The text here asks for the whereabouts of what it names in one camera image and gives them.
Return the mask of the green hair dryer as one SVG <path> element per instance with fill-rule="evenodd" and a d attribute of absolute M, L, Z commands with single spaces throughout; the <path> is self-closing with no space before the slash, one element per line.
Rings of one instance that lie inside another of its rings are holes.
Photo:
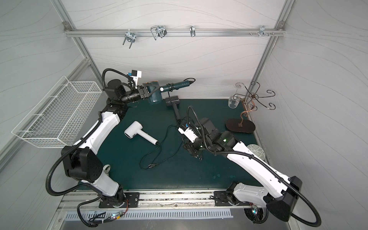
<path fill-rule="evenodd" d="M 158 81 L 151 81 L 143 85 L 147 86 L 149 90 L 148 102 L 150 104 L 160 103 L 163 100 L 162 93 L 172 92 L 190 86 L 194 81 L 184 80 L 177 83 L 168 83 L 164 86 L 160 86 Z"/>

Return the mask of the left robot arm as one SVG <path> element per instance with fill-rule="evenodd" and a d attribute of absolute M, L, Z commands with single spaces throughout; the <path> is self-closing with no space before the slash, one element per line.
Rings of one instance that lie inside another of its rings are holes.
<path fill-rule="evenodd" d="M 97 153 L 110 132 L 125 117 L 128 104 L 147 98 L 143 87 L 137 84 L 141 75 L 141 71 L 132 70 L 124 74 L 111 68 L 102 72 L 103 89 L 108 95 L 106 106 L 98 113 L 98 121 L 79 142 L 62 149 L 61 157 L 46 177 L 46 191 L 51 196 L 62 196 L 86 186 L 112 206 L 119 207 L 125 202 L 122 186 L 110 178 Z M 54 191 L 51 179 L 60 163 L 63 164 L 66 176 L 80 181 L 81 184 L 65 191 Z"/>

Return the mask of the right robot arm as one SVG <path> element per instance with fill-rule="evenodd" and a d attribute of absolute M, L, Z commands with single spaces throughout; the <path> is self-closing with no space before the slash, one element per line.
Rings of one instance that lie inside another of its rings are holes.
<path fill-rule="evenodd" d="M 257 215 L 258 208 L 263 209 L 263 218 L 259 224 L 264 223 L 271 213 L 284 222 L 293 217 L 311 227 L 321 226 L 322 219 L 317 209 L 301 193 L 302 181 L 296 176 L 288 177 L 276 171 L 254 155 L 229 131 L 219 132 L 209 119 L 203 118 L 197 119 L 196 123 L 187 121 L 180 126 L 179 132 L 188 138 L 185 148 L 190 154 L 200 157 L 202 151 L 207 150 L 212 154 L 222 155 L 242 167 L 261 184 L 261 186 L 248 186 L 241 182 L 233 182 L 226 190 L 226 197 L 231 205 L 249 203 L 254 215 Z M 314 222 L 293 214 L 299 199 L 303 200 L 315 215 Z"/>

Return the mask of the black hair dryer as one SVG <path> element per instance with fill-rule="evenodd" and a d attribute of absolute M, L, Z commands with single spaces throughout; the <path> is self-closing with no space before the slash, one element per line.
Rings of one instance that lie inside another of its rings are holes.
<path fill-rule="evenodd" d="M 179 122 L 181 119 L 178 107 L 178 105 L 180 104 L 179 97 L 178 96 L 167 97 L 165 98 L 165 104 L 173 108 L 176 121 Z"/>

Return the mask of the white hair dryer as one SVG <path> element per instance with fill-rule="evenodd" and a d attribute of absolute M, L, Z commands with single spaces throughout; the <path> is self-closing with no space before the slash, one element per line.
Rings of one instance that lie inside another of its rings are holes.
<path fill-rule="evenodd" d="M 155 138 L 153 138 L 152 136 L 144 132 L 142 129 L 143 129 L 143 126 L 141 125 L 141 123 L 139 123 L 138 121 L 134 121 L 124 131 L 124 134 L 130 139 L 133 139 L 136 135 L 139 135 L 143 137 L 145 140 L 147 140 L 148 142 L 150 142 L 151 144 L 158 145 L 159 142 Z"/>

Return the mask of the green table mat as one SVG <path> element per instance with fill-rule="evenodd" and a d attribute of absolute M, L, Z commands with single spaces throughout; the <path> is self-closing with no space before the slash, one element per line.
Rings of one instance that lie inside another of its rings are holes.
<path fill-rule="evenodd" d="M 141 136 L 129 139 L 125 129 L 138 121 L 143 130 L 161 141 L 156 148 Z M 141 101 L 128 109 L 98 151 L 103 164 L 111 166 L 110 177 L 126 190 L 226 189 L 232 182 L 257 186 L 258 182 L 237 164 L 221 155 L 203 152 L 202 160 L 182 147 L 174 111 L 165 103 Z"/>

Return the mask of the metal hook clamp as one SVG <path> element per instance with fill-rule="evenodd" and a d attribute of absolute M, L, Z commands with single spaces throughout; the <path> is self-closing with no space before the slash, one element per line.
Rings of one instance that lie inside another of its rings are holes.
<path fill-rule="evenodd" d="M 128 29 L 128 31 L 125 33 L 124 41 L 122 45 L 129 44 L 128 48 L 131 49 L 135 41 L 136 41 L 136 35 L 133 32 L 131 32 L 130 29 Z"/>

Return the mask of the clear wine glass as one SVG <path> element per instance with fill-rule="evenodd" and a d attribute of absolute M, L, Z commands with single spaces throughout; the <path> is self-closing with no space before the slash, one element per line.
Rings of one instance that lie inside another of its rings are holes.
<path fill-rule="evenodd" d="M 244 83 L 237 82 L 234 85 L 235 92 L 230 95 L 228 99 L 228 106 L 231 109 L 236 109 L 239 103 L 245 98 L 246 95 L 246 87 Z"/>

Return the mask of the metal double hook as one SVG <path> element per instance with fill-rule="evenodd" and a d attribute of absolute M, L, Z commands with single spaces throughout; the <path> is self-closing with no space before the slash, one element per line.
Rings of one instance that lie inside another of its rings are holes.
<path fill-rule="evenodd" d="M 152 33 L 152 36 L 154 40 L 157 40 L 158 38 L 163 38 L 167 35 L 167 30 L 165 26 L 163 25 L 155 25 L 150 28 L 150 31 Z"/>

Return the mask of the small metal hook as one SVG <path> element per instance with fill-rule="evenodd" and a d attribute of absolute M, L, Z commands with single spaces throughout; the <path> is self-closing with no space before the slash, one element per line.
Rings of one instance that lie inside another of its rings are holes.
<path fill-rule="evenodd" d="M 190 36 L 191 37 L 195 37 L 196 36 L 196 34 L 195 34 L 196 33 L 195 27 L 193 25 L 191 25 L 190 28 L 189 28 L 189 30 L 190 30 Z"/>

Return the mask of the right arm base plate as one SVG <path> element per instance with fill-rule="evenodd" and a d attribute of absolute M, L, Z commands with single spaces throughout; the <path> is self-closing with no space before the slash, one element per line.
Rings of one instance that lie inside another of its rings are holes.
<path fill-rule="evenodd" d="M 214 193 L 210 195 L 209 198 L 214 201 L 216 207 L 225 207 L 225 206 L 251 207 L 253 205 L 250 202 L 240 202 L 233 195 L 228 196 L 226 191 L 214 191 Z"/>

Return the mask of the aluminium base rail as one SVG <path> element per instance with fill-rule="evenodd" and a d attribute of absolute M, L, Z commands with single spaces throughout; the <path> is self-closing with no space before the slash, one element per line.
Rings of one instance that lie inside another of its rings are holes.
<path fill-rule="evenodd" d="M 140 198 L 137 208 L 182 208 L 182 207 L 214 207 L 214 201 L 210 199 L 210 195 L 214 193 L 213 189 L 195 189 L 195 190 L 137 190 L 125 192 L 139 192 Z M 263 187 L 243 185 L 240 191 L 233 190 L 234 197 L 240 202 L 251 202 L 257 206 L 262 206 L 268 192 Z M 92 203 L 81 206 L 81 210 L 98 210 L 101 199 Z"/>

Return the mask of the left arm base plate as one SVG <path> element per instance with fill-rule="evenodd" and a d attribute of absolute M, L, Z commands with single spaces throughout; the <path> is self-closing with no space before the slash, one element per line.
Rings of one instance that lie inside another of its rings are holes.
<path fill-rule="evenodd" d="M 116 196 L 103 196 L 101 198 L 99 208 L 137 208 L 140 198 L 139 192 L 125 192 L 120 198 Z"/>

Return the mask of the right metal hook bracket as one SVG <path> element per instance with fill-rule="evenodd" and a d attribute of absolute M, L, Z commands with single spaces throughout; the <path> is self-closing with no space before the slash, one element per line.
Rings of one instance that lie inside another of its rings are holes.
<path fill-rule="evenodd" d="M 257 36 L 257 37 L 263 37 L 263 36 L 274 36 L 275 33 L 273 31 L 273 29 L 268 29 L 265 26 L 261 26 L 258 31 L 254 31 L 254 32 L 250 32 L 249 33 L 250 36 Z"/>

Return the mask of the horizontal aluminium rail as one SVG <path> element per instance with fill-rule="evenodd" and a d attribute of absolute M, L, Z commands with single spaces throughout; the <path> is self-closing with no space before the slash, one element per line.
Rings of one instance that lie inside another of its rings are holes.
<path fill-rule="evenodd" d="M 191 37 L 189 28 L 166 29 L 165 37 Z M 256 29 L 199 29 L 195 27 L 195 37 L 248 37 Z M 65 31 L 67 37 L 124 37 L 128 29 L 75 29 Z M 136 37 L 153 37 L 150 29 L 130 29 Z M 273 29 L 274 36 L 284 36 L 286 30 Z"/>

